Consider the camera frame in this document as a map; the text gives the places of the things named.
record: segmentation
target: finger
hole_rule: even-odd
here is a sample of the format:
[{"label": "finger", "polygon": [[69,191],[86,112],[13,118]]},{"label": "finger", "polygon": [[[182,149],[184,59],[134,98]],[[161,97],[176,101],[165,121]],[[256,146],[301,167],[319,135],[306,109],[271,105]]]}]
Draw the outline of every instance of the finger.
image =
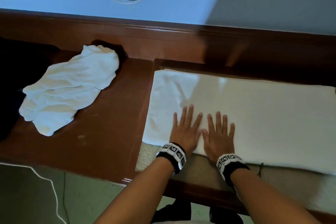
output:
[{"label": "finger", "polygon": [[215,126],[213,125],[211,114],[208,115],[208,126],[209,126],[209,134],[211,135],[215,133]]},{"label": "finger", "polygon": [[223,134],[228,135],[228,117],[226,115],[223,115]]},{"label": "finger", "polygon": [[202,133],[202,129],[197,129],[197,133],[196,133],[196,142],[198,142],[198,140],[200,139],[200,136],[201,136],[201,133]]},{"label": "finger", "polygon": [[184,126],[184,123],[186,121],[186,115],[187,115],[187,107],[183,107],[182,110],[182,115],[181,115],[181,119],[180,119],[180,126]]},{"label": "finger", "polygon": [[194,106],[190,105],[189,106],[188,115],[187,115],[187,119],[185,121],[185,126],[190,127],[191,120],[193,119],[193,113],[194,113]]},{"label": "finger", "polygon": [[173,115],[173,128],[177,127],[177,113],[174,112]]},{"label": "finger", "polygon": [[216,112],[216,132],[222,133],[222,121],[221,121],[221,113]]},{"label": "finger", "polygon": [[206,129],[202,129],[202,136],[204,140],[204,147],[208,147],[208,145],[210,144],[210,137]]},{"label": "finger", "polygon": [[201,124],[201,121],[202,121],[202,118],[203,118],[203,113],[199,113],[199,115],[197,116],[196,120],[195,120],[195,123],[194,125],[192,126],[192,128],[194,129],[198,129],[200,124]]},{"label": "finger", "polygon": [[231,123],[231,126],[230,126],[230,133],[229,133],[229,138],[233,140],[233,137],[235,135],[235,124],[234,123]]}]

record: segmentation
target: crumpled white towel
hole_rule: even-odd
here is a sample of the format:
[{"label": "crumpled white towel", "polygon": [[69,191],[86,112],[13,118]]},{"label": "crumpled white towel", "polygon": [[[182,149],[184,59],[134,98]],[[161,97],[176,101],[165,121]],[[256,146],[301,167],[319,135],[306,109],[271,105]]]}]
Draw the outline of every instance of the crumpled white towel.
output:
[{"label": "crumpled white towel", "polygon": [[70,123],[77,110],[94,102],[115,78],[118,67],[115,51],[84,45],[81,54],[49,66],[39,81],[23,89],[26,98],[19,113],[26,121],[32,120],[39,133],[51,136]]}]

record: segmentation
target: bracelet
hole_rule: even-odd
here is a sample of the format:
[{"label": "bracelet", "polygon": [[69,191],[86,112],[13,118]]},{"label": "bracelet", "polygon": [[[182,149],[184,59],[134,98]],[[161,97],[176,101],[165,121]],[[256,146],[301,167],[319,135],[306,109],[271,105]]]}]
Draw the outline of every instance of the bracelet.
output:
[{"label": "bracelet", "polygon": [[174,166],[174,174],[178,174],[187,162],[186,154],[182,146],[177,143],[165,144],[156,154],[156,157],[165,157]]},{"label": "bracelet", "polygon": [[245,168],[250,170],[250,168],[245,164],[245,161],[233,153],[221,155],[217,160],[217,168],[226,184],[231,188],[234,187],[230,178],[230,175],[233,173],[233,171],[237,170],[238,168]]}]

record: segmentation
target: wall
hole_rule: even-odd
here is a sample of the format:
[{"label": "wall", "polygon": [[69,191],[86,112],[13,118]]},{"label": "wall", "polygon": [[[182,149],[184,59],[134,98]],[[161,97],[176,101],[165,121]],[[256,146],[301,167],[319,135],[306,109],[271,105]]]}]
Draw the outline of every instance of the wall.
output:
[{"label": "wall", "polygon": [[0,8],[336,35],[336,0],[0,0]]}]

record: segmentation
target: black pants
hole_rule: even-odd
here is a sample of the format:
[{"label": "black pants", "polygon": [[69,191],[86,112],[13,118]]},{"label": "black pants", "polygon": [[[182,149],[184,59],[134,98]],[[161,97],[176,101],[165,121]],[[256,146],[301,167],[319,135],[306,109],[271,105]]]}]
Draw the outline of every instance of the black pants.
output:
[{"label": "black pants", "polygon": [[[210,222],[215,224],[243,224],[240,216],[231,210],[211,207],[209,215]],[[151,223],[186,220],[191,220],[191,204],[189,201],[176,199],[172,205],[156,211]]]}]

